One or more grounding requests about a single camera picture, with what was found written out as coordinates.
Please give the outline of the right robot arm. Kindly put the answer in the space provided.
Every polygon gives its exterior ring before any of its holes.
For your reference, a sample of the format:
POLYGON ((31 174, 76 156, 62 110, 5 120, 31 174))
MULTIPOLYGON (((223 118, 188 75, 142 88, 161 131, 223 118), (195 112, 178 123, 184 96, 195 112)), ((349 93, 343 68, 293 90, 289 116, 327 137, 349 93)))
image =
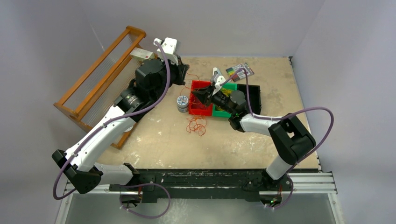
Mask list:
POLYGON ((259 133, 271 137, 277 150, 277 157, 265 169, 262 177, 263 186, 273 190, 280 185, 281 177, 303 156, 315 146, 316 141, 297 116, 283 119, 281 117, 263 117, 251 114, 248 108, 249 100, 240 90, 231 91, 225 95, 216 91, 213 85, 196 88, 193 96, 203 105, 215 105, 231 116, 230 126, 239 132, 259 133))

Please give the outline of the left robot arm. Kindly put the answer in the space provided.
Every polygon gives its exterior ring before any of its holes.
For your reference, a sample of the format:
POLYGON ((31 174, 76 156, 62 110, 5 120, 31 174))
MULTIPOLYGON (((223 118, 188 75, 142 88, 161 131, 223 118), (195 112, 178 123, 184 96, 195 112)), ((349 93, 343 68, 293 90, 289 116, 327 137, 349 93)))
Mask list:
POLYGON ((128 191, 138 188, 139 178, 134 175, 137 171, 132 165, 104 165, 97 160, 122 133, 159 104, 173 84, 185 84, 190 66, 180 57, 177 61, 177 64, 161 59, 143 61, 101 121, 77 144, 52 154, 52 159, 78 193, 85 194, 105 184, 119 184, 128 191))

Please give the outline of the green plastic bin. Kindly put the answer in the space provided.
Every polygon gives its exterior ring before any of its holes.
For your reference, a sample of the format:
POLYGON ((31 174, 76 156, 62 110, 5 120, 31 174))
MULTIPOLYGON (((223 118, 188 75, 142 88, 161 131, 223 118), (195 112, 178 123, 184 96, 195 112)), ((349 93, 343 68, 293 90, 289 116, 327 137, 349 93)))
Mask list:
MULTIPOLYGON (((222 88, 220 89, 220 91, 227 97, 229 97, 231 92, 234 90, 237 90, 237 84, 235 84, 235 83, 224 84, 222 86, 222 88)), ((221 109, 217 105, 213 104, 212 116, 213 117, 221 117, 221 118, 229 118, 231 116, 231 114, 226 112, 225 110, 221 109)))

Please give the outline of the red plastic bin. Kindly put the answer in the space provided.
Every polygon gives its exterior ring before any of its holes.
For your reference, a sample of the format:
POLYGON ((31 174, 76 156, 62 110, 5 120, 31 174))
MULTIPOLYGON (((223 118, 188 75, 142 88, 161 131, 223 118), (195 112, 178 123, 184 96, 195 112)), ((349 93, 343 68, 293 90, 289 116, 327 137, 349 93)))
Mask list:
POLYGON ((191 115, 212 116, 213 106, 204 106, 192 93, 198 88, 207 87, 211 83, 209 81, 193 80, 190 88, 188 113, 191 115))

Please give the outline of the small blue stapler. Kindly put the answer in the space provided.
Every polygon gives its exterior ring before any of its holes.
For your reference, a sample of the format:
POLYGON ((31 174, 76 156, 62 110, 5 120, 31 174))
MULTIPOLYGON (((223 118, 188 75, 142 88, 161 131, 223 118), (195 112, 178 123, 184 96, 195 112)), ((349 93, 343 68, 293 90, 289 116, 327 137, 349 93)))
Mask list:
POLYGON ((221 71, 220 71, 217 67, 214 67, 213 70, 212 70, 211 82, 217 81, 217 79, 218 79, 219 77, 222 77, 222 73, 221 73, 221 71))

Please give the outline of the blue white round tin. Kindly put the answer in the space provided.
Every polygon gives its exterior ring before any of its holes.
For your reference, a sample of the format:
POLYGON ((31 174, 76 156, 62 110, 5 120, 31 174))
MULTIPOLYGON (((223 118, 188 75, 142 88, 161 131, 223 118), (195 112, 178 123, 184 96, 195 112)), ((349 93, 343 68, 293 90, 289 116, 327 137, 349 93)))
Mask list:
POLYGON ((187 96, 179 96, 176 100, 176 103, 179 112, 188 112, 189 98, 187 96))

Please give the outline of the marker pen pack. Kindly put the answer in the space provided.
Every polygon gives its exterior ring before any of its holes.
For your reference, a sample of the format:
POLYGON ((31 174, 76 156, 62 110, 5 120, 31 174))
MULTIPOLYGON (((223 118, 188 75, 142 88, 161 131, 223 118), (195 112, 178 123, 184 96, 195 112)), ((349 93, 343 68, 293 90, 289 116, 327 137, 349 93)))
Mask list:
POLYGON ((248 63, 240 63, 233 67, 227 68, 226 73, 234 82, 245 79, 246 76, 251 76, 255 74, 255 72, 251 69, 248 63))

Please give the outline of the black plastic bin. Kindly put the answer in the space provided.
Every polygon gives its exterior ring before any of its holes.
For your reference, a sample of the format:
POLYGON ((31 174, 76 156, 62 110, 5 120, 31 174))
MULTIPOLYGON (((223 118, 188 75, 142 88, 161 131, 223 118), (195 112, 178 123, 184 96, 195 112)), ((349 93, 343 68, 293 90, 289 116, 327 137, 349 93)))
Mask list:
MULTIPOLYGON (((262 110, 261 101, 261 89, 259 85, 248 85, 249 87, 249 101, 251 105, 252 112, 260 115, 262 110)), ((237 84, 237 90, 245 94, 245 100, 247 100, 247 88, 245 84, 237 84)))

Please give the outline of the white red box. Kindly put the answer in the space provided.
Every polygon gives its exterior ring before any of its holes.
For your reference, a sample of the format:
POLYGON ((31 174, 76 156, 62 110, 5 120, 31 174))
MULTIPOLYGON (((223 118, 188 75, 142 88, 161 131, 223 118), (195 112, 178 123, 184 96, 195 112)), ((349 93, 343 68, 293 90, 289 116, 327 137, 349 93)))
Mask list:
POLYGON ((141 48, 134 48, 131 51, 130 55, 132 58, 140 62, 143 62, 148 59, 153 59, 156 56, 153 52, 141 48))

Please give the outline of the wooden rack shelf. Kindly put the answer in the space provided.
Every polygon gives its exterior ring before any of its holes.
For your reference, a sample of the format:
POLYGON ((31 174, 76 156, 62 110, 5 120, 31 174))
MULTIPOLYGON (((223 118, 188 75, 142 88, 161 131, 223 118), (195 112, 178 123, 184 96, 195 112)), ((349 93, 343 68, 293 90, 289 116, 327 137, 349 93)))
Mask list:
POLYGON ((85 132, 92 130, 134 78, 141 62, 131 52, 145 37, 142 29, 127 26, 54 107, 85 132))

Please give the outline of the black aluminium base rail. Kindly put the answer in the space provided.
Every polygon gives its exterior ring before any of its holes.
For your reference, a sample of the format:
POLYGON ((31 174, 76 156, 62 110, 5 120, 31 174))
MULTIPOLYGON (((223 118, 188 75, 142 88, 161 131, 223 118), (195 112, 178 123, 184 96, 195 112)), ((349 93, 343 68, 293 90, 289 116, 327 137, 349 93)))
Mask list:
POLYGON ((271 181, 264 169, 136 169, 127 185, 98 185, 90 192, 121 193, 143 203, 171 199, 241 199, 275 207, 290 193, 335 193, 331 173, 297 169, 277 181, 271 181))

